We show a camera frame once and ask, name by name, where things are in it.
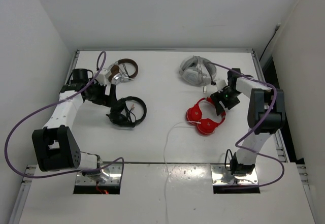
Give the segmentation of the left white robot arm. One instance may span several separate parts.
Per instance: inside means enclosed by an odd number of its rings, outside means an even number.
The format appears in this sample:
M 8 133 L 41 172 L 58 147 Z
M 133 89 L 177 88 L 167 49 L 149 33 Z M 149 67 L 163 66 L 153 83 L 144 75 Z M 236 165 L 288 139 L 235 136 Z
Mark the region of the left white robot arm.
M 99 155 L 81 152 L 71 128 L 77 112 L 85 101 L 110 107 L 116 99 L 115 86 L 106 95 L 106 86 L 111 81 L 111 72 L 98 69 L 93 78 L 87 69 L 74 69 L 72 80 L 65 84 L 59 94 L 59 101 L 50 119 L 42 129 L 32 133 L 32 142 L 39 168 L 43 172 L 68 169 L 77 170 L 97 183 L 106 183 L 110 172 L 101 166 Z

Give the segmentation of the red headphones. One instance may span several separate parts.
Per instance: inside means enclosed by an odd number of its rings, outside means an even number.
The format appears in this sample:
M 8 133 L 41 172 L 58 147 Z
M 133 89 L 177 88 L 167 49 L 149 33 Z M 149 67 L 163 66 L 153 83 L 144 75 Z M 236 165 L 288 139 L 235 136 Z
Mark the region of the red headphones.
M 199 99 L 185 113 L 186 121 L 194 125 L 197 132 L 203 136 L 209 136 L 221 126 L 225 119 L 225 115 L 217 116 L 215 106 L 210 97 Z

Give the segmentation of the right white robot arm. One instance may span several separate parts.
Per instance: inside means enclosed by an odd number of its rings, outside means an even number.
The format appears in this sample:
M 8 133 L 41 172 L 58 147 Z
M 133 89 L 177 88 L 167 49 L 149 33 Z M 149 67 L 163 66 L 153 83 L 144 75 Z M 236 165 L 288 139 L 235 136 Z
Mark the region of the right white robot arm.
M 252 173 L 262 147 L 271 135 L 283 128 L 286 117 L 283 90 L 244 75 L 238 68 L 228 70 L 226 86 L 210 95 L 216 114 L 221 115 L 238 105 L 241 94 L 249 99 L 249 129 L 236 143 L 238 150 L 230 160 L 228 171 L 232 175 L 244 176 Z

